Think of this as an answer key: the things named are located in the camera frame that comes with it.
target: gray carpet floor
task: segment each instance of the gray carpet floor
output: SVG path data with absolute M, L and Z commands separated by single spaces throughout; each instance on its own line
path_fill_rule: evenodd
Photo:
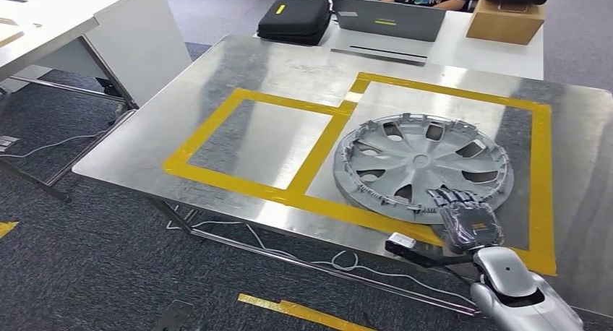
M 187 45 L 194 58 L 207 49 L 203 44 L 212 44 L 227 33 L 251 35 L 273 1 L 169 0 L 185 40 L 193 42 Z M 578 1 L 584 0 L 550 2 L 546 78 L 610 89 L 611 29 L 591 26 L 606 24 L 613 16 L 613 6 L 610 0 L 581 5 Z M 222 8 L 232 14 L 217 15 Z M 593 24 L 584 24 L 586 20 Z M 53 71 L 44 79 L 100 90 L 94 79 L 64 72 Z M 28 85 L 0 100 L 0 132 L 22 138 L 10 150 L 21 154 L 76 134 L 104 130 L 114 110 L 115 105 L 104 100 Z M 75 140 L 12 161 L 43 178 L 88 142 Z M 162 215 L 131 192 L 73 174 L 58 188 L 69 192 L 72 202 L 58 202 L 0 172 L 0 221 L 20 222 L 0 239 L 2 331 L 150 330 L 174 299 L 194 304 L 194 313 L 182 330 L 329 330 L 238 302 L 239 293 L 293 301 L 378 330 L 495 330 L 480 317 L 463 317 L 239 249 L 196 241 L 180 231 L 167 231 Z M 212 218 L 201 215 L 198 220 Z M 255 244 L 242 225 L 207 229 Z M 269 247 L 308 260 L 329 259 L 337 252 L 258 232 Z M 461 283 L 446 275 L 427 275 L 404 265 L 368 259 L 364 264 L 409 273 L 438 288 L 467 294 Z M 402 278 L 362 274 L 425 292 Z M 581 316 L 587 330 L 613 330 L 613 322 L 606 317 Z

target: cable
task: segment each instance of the cable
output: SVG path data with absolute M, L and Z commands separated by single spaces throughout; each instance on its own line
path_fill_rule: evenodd
M 66 138 L 65 140 L 61 141 L 61 142 L 57 142 L 57 143 L 53 143 L 52 145 L 44 145 L 42 147 L 36 148 L 33 151 L 29 152 L 28 154 L 25 155 L 11 155 L 11 154 L 3 154 L 0 155 L 0 158 L 18 158 L 18 159 L 22 159 L 22 158 L 27 158 L 28 156 L 34 154 L 35 152 L 39 151 L 39 150 L 43 150 L 43 149 L 47 149 L 47 148 L 51 148 L 51 147 L 55 147 L 57 145 L 62 145 L 70 140 L 73 139 L 77 139 L 77 138 L 91 138 L 91 137 L 97 137 L 99 134 L 102 134 L 106 132 L 106 130 L 104 131 L 100 131 L 97 134 L 89 134 L 89 135 L 85 135 L 85 136 L 74 136 L 74 137 L 70 137 L 70 138 Z
M 168 230 L 178 230 L 178 229 L 180 229 L 179 227 L 176 227 L 176 226 L 175 226 L 175 227 L 171 227 L 171 226 L 170 226 L 170 225 L 171 225 L 171 223 L 172 223 L 172 222 L 171 222 L 171 221 L 169 221 L 169 222 L 168 222 L 168 225 L 166 226 L 166 228 L 167 228 Z M 203 222 L 198 223 L 198 224 L 196 224 L 196 225 L 194 225 L 194 226 L 192 226 L 192 227 L 193 227 L 193 228 L 197 228 L 197 227 L 199 227 L 199 226 L 201 226 L 201 225 L 204 225 L 204 224 L 209 224 L 209 223 L 212 223 L 212 224 L 227 224 L 227 225 L 244 224 L 244 223 L 241 223 L 241 222 L 239 222 L 239 221 L 203 221 Z M 253 236 L 254 236 L 254 237 L 255 237 L 255 239 L 257 240 L 257 243 L 260 245 L 260 247 L 261 247 L 262 249 L 264 249 L 264 250 L 268 250 L 269 252 L 275 252 L 275 253 L 278 253 L 278 254 L 283 254 L 283 255 L 286 255 L 286 256 L 288 256 L 288 257 L 292 257 L 292 258 L 294 258 L 294 259 L 297 259 L 297 258 L 296 258 L 294 255 L 289 254 L 288 252 L 284 252 L 284 251 L 282 251 L 282 250 L 278 250 L 278 249 L 270 249 L 270 248 L 267 248 L 267 247 L 264 245 L 264 242 L 262 242 L 262 239 L 260 238 L 260 236 L 258 236 L 258 234 L 257 234 L 257 233 L 254 231 L 254 229 L 253 229 L 253 228 L 252 228 L 252 227 L 251 227 L 249 224 L 245 224 L 245 226 L 246 226 L 246 227 L 249 229 L 249 231 L 251 231 L 251 233 L 253 234 Z M 311 261 L 311 263 L 312 263 L 312 264 L 316 264 L 316 265 L 331 265 L 332 267 L 334 267 L 334 268 L 335 268 L 335 269 L 337 269 L 337 270 L 346 271 L 346 272 L 349 272 L 349 271 L 355 270 L 356 268 L 360 268 L 360 269 L 363 269 L 363 270 L 367 270 L 367 271 L 369 271 L 369 272 L 372 272 L 372 273 L 374 273 L 374 274 L 376 274 L 376 275 L 384 275 L 384 276 L 388 276 L 388 277 L 405 277 L 405 278 L 409 278 L 409 279 L 411 279 L 413 282 L 415 282 L 415 283 L 417 283 L 417 284 L 419 284 L 419 285 L 423 286 L 423 287 L 424 287 L 424 288 L 426 288 L 426 289 L 429 289 L 429 290 L 431 290 L 431 291 L 436 291 L 436 292 L 438 292 L 438 293 L 443 293 L 443 294 L 445 294 L 445 295 L 449 295 L 449 296 L 454 296 L 454 297 L 457 297 L 457 298 L 461 298 L 461 299 L 463 299 L 464 301 L 466 301 L 466 302 L 470 303 L 471 305 L 476 306 L 476 304 L 475 304 L 474 302 L 472 302 L 470 299 L 468 299 L 468 298 L 466 298 L 466 297 L 464 297 L 464 296 L 462 296 L 462 295 L 460 295 L 460 294 L 457 294 L 457 293 L 452 293 L 452 292 L 450 292 L 450 291 L 445 291 L 445 290 L 441 290 L 441 289 L 437 289 L 437 288 L 433 288 L 433 287 L 431 287 L 430 285 L 427 285 L 427 284 L 425 284 L 425 283 L 422 283 L 421 281 L 417 280 L 417 278 L 415 278 L 415 277 L 413 277 L 413 276 L 410 276 L 410 275 L 401 275 L 401 274 L 398 274 L 398 273 L 385 273 L 385 272 L 380 272 L 380 271 L 377 271 L 377 270 L 373 270 L 373 269 L 372 269 L 372 268 L 370 268 L 370 267 L 366 267 L 366 266 L 359 265 L 359 258 L 358 258 L 358 255 L 357 255 L 356 253 L 352 253 L 352 254 L 353 254 L 353 257 L 354 257 L 354 259 L 355 259 L 355 260 L 354 260 L 354 262 L 353 262 L 353 265 L 351 265 L 351 266 L 347 266 L 347 267 L 340 266 L 340 265 L 339 265 L 339 264 L 337 264 L 335 261 L 336 261 L 336 260 L 337 260 L 339 257 L 341 257 L 343 254 L 345 254 L 346 252 L 347 252 L 347 251 L 344 251 L 344 250 L 343 250 L 343 251 L 341 251 L 341 252 L 338 252 L 338 253 L 337 253 L 337 254 L 336 254 L 336 255 L 335 255 L 333 258 L 332 258 L 332 260 L 330 260 L 330 261 Z M 462 281 L 464 281 L 465 283 L 468 283 L 468 282 L 466 282 L 466 281 L 465 281 L 465 280 L 464 280 L 464 279 L 463 279 L 463 278 L 462 278 L 460 275 L 458 275 L 458 274 L 457 274 L 455 271 L 451 270 L 451 269 L 450 269 L 450 268 L 448 268 L 448 267 L 445 267 L 445 268 L 447 268 L 447 270 L 451 271 L 451 272 L 452 272 L 452 274 L 454 274 L 454 276 L 455 276 L 455 275 L 457 275 L 458 277 L 460 277 L 460 279 L 462 279 Z
M 433 287 L 431 287 L 430 285 L 427 285 L 427 284 L 422 283 L 421 281 L 417 280 L 417 278 L 415 278 L 415 277 L 413 277 L 413 276 L 410 276 L 410 275 L 401 275 L 401 274 L 398 274 L 398 273 L 385 273 L 385 272 L 380 272 L 380 271 L 377 271 L 377 270 L 373 270 L 373 269 L 372 269 L 372 268 L 370 268 L 370 267 L 366 267 L 366 266 L 361 266 L 361 265 L 358 265 L 359 258 L 358 258 L 358 255 L 357 255 L 356 253 L 352 253 L 352 254 L 355 256 L 355 262 L 354 262 L 354 264 L 353 264 L 353 265 L 351 265 L 351 266 L 348 266 L 348 267 L 342 267 L 342 266 L 340 266 L 339 264 L 337 264 L 337 263 L 335 262 L 335 260 L 336 260 L 336 259 L 338 259 L 338 258 L 339 258 L 341 255 L 343 255 L 343 254 L 345 254 L 345 253 L 346 253 L 346 251 L 342 251 L 342 252 L 340 252 L 340 253 L 336 254 L 336 255 L 335 255 L 333 258 L 332 258 L 332 260 L 331 260 L 331 261 L 329 261 L 329 262 L 326 262 L 326 261 L 316 261 L 316 262 L 311 262 L 311 263 L 312 263 L 312 264 L 327 264 L 327 265 L 332 265 L 332 267 L 334 267 L 334 268 L 335 268 L 335 269 L 337 269 L 337 270 L 343 270 L 343 271 L 347 271 L 347 272 L 348 272 L 348 271 L 355 270 L 356 268 L 361 268 L 361 269 L 363 269 L 363 270 L 370 271 L 370 272 L 372 272 L 372 273 L 374 273 L 374 274 L 377 274 L 377 275 L 384 275 L 384 276 L 388 276 L 388 277 L 406 277 L 406 278 L 411 279 L 413 282 L 415 282 L 415 283 L 417 283 L 417 284 L 419 284 L 419 285 L 423 286 L 423 287 L 424 287 L 424 288 L 426 288 L 426 289 L 429 289 L 429 290 L 432 290 L 432 291 L 436 291 L 436 292 L 438 292 L 438 293 L 444 293 L 444 294 L 449 295 L 449 296 L 454 296 L 454 297 L 457 297 L 457 298 L 461 298 L 461 299 L 463 299 L 464 301 L 466 301 L 466 302 L 468 302 L 468 303 L 472 304 L 473 306 L 476 306 L 474 302 L 472 302 L 470 299 L 468 299 L 468 298 L 466 298 L 466 297 L 464 297 L 464 296 L 462 296 L 462 295 L 459 295 L 459 294 L 456 294 L 456 293 L 452 293 L 452 292 L 449 292 L 449 291 L 445 291 L 445 290 L 440 290 L 440 289 L 437 289 L 437 288 L 433 288 Z

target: robot finger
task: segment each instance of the robot finger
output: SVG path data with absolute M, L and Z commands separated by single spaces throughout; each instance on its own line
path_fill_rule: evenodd
M 462 202 L 480 202 L 481 197 L 479 197 L 474 192 L 470 192 L 469 190 L 453 190 L 458 199 L 462 200 Z
M 428 189 L 427 193 L 438 207 L 444 207 L 449 204 L 449 202 L 442 196 L 440 189 Z
M 440 188 L 437 189 L 437 191 L 449 202 L 457 202 L 460 201 L 461 199 L 456 195 L 456 193 L 448 188 Z

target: yellow tape on floor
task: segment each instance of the yellow tape on floor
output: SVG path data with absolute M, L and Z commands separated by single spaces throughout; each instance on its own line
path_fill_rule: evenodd
M 9 231 L 11 231 L 19 222 L 13 223 L 0 223 L 0 238 L 4 237 Z
M 293 302 L 281 300 L 276 303 L 272 301 L 262 300 L 261 298 L 239 294 L 238 300 L 246 304 L 252 304 L 254 306 L 269 309 L 271 311 L 278 311 L 279 313 L 291 315 L 292 317 L 309 320 L 310 322 L 316 322 L 317 324 L 331 327 L 335 330 L 341 331 L 373 331 L 368 327 L 360 326 L 341 318 L 333 317 L 329 314 L 316 311 L 314 309 L 295 304 Z

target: yellow tape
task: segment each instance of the yellow tape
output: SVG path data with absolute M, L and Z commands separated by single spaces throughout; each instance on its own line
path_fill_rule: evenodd
M 292 317 L 309 320 L 310 322 L 316 322 L 317 324 L 325 325 L 335 330 L 373 331 L 368 327 L 363 327 L 352 322 L 333 317 L 332 315 L 284 300 L 281 300 L 281 302 L 277 304 L 272 301 L 262 300 L 261 298 L 245 295 L 243 293 L 239 294 L 238 300 L 246 304 L 252 304 L 271 311 L 278 311 L 283 314 L 291 315 Z
M 310 197 L 304 193 L 333 144 L 343 130 L 356 104 L 371 82 L 381 82 L 416 90 L 441 93 L 451 96 L 496 103 L 504 106 L 526 109 L 532 112 L 531 142 L 531 177 L 530 177 L 530 214 L 529 239 L 530 249 L 515 249 L 526 265 L 546 275 L 556 274 L 553 205 L 552 205 L 552 170 L 551 170 L 551 108 L 548 105 L 516 98 L 459 90 L 406 79 L 385 77 L 377 74 L 359 73 L 352 84 L 346 99 L 339 107 L 309 103 L 290 98 L 256 93 L 249 90 L 235 90 L 224 103 L 205 121 L 196 132 L 164 163 L 166 172 L 186 179 L 238 192 L 260 199 L 266 199 L 296 207 L 309 212 L 328 216 L 347 223 L 372 228 L 386 233 L 399 232 L 419 241 L 442 245 L 439 237 L 427 225 L 407 223 L 384 215 L 342 205 L 325 199 Z M 292 179 L 287 189 L 248 181 L 235 176 L 188 165 L 187 161 L 210 137 L 211 134 L 234 111 L 243 99 L 270 103 L 278 106 L 312 111 L 332 116 L 330 123 L 317 140 L 302 166 Z
M 19 222 L 13 223 L 0 223 L 0 238 L 4 237 L 9 231 L 11 231 Z
M 296 175 L 291 180 L 287 190 L 295 192 L 297 194 L 305 194 L 307 189 L 311 185 L 311 182 L 315 178 L 315 175 L 320 170 L 322 163 L 327 157 L 328 153 L 333 149 L 334 143 L 337 137 L 343 131 L 347 120 L 351 117 L 351 113 L 356 107 L 356 103 L 343 101 L 339 109 L 346 109 L 348 115 L 345 116 L 333 116 L 330 123 L 326 126 L 324 132 L 315 143 L 315 146 L 311 149 L 311 152 L 304 160 L 300 169 L 296 172 Z
M 382 25 L 390 25 L 390 26 L 398 25 L 395 22 L 388 22 L 386 20 L 375 20 L 374 22 L 376 22 L 377 24 L 382 24 Z
M 548 105 L 544 105 L 538 102 L 531 102 L 527 100 L 520 100 L 517 98 L 506 98 L 504 96 L 496 96 L 491 94 L 478 93 L 475 91 L 461 90 L 454 87 L 444 87 L 442 85 L 435 85 L 423 82 L 416 82 L 414 80 L 400 79 L 394 77 L 380 76 L 378 74 L 362 73 L 358 74 L 359 79 L 369 80 L 371 82 L 379 82 L 390 85 L 397 85 L 400 87 L 408 87 L 411 89 L 429 91 L 431 93 L 439 93 L 451 96 L 457 96 L 459 98 L 469 98 L 471 100 L 484 101 L 489 103 L 496 103 L 504 106 L 511 106 L 516 108 L 527 109 L 529 111 L 535 110 L 547 110 Z

